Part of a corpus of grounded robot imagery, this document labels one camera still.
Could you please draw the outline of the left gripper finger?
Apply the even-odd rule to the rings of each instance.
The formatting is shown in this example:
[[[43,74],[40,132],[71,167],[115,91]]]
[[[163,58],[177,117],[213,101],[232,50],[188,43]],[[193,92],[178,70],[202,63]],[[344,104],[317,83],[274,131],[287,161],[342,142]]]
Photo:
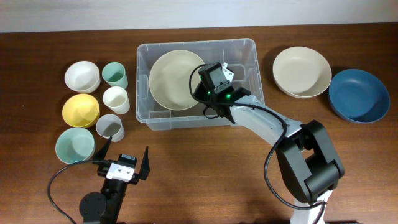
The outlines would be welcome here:
[[[106,154],[108,152],[108,149],[109,149],[109,147],[110,147],[110,145],[112,143],[112,140],[113,140],[113,137],[110,136],[108,138],[107,142],[105,143],[105,145],[98,152],[96,152],[94,154],[94,156],[93,156],[93,163],[94,164],[100,164],[101,161],[104,160],[104,158],[105,158],[105,156],[106,156]]]
[[[149,164],[149,147],[147,146],[144,152],[144,156],[142,158],[141,168],[139,172],[139,179],[146,180],[150,173],[150,164]]]

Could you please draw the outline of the beige large bowl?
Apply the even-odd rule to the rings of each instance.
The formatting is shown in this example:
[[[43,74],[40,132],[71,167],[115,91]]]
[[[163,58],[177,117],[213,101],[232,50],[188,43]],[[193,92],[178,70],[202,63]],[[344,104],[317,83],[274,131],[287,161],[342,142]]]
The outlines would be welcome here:
[[[195,53],[173,50],[163,54],[152,66],[149,89],[158,104],[169,110],[187,110],[198,104],[189,88],[196,88],[200,77],[193,70],[204,64]]]
[[[285,94],[312,98],[330,86],[332,71],[326,58],[308,47],[289,47],[273,63],[274,80]]]

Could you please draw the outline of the dark blue large bowl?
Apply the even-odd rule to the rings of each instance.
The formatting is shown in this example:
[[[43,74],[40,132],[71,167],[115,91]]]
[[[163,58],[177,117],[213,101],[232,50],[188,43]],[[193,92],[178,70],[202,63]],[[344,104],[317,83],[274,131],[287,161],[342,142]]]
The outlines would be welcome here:
[[[389,92],[383,82],[360,69],[337,73],[331,80],[328,100],[340,118],[359,124],[383,119],[391,105]]]

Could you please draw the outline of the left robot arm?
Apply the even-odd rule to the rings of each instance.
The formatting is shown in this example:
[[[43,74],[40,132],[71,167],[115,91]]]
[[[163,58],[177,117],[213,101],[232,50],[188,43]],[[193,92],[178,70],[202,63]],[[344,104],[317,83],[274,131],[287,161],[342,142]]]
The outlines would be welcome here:
[[[98,166],[97,174],[104,178],[104,183],[99,192],[90,192],[80,201],[79,211],[84,223],[116,223],[128,185],[146,180],[150,173],[148,147],[138,173],[135,172],[136,157],[120,154],[116,161],[106,160],[112,140],[109,138],[93,156],[93,164]]]

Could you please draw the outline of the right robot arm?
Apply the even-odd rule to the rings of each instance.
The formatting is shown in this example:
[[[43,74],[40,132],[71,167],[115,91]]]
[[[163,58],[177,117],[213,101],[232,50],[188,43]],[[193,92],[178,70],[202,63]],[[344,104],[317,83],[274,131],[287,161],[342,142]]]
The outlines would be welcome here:
[[[233,72],[225,63],[208,63],[193,69],[200,79],[189,92],[194,100],[216,111],[219,118],[244,126],[272,146],[264,163],[264,179],[271,193],[293,208],[291,223],[324,223],[326,205],[345,170],[324,125],[302,123],[282,116],[260,103],[243,87],[233,88]],[[282,180],[294,197],[289,203],[269,180],[271,157],[276,156]]]

